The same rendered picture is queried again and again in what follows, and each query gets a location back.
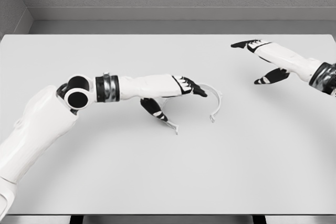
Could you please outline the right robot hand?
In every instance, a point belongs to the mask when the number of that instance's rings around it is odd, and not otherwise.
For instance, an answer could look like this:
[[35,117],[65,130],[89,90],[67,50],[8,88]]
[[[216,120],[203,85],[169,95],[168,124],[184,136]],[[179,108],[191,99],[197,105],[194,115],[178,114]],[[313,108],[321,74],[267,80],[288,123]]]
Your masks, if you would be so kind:
[[290,52],[289,49],[286,49],[274,42],[268,42],[262,39],[240,41],[231,44],[231,47],[247,49],[248,51],[256,54],[262,60],[277,66],[276,69],[255,80],[254,84],[256,85],[280,82],[287,79],[290,75],[290,56],[293,56],[295,53]]

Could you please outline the thin white pipe clamp half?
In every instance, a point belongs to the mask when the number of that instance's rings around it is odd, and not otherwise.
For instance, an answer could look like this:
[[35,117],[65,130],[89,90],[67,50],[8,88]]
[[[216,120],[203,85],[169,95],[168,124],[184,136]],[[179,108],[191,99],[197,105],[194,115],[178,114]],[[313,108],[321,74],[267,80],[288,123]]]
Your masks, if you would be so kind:
[[173,99],[173,98],[158,98],[158,99],[157,99],[157,102],[158,102],[158,104],[159,104],[159,106],[160,106],[160,108],[161,108],[163,114],[164,114],[165,117],[167,118],[167,120],[165,121],[165,124],[166,124],[167,126],[169,126],[170,128],[172,128],[172,129],[174,130],[175,134],[178,135],[178,133],[179,133],[179,125],[173,123],[172,121],[170,121],[170,119],[169,119],[167,113],[164,111],[166,104],[167,104],[171,99]]
[[208,85],[208,84],[205,84],[205,83],[200,83],[199,86],[203,90],[211,92],[217,99],[217,108],[209,116],[211,122],[214,123],[215,120],[216,120],[216,115],[220,111],[221,106],[222,106],[223,94],[211,85]]

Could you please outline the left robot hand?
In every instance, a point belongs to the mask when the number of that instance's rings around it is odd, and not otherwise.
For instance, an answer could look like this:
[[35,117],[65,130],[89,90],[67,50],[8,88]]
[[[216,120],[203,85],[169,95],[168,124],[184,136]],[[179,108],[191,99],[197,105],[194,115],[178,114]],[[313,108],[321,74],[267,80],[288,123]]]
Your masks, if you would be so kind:
[[174,98],[187,94],[207,97],[206,92],[187,77],[170,74],[149,76],[149,79],[145,79],[145,86],[139,93],[140,104],[155,118],[168,122],[167,116],[163,113],[155,98]]

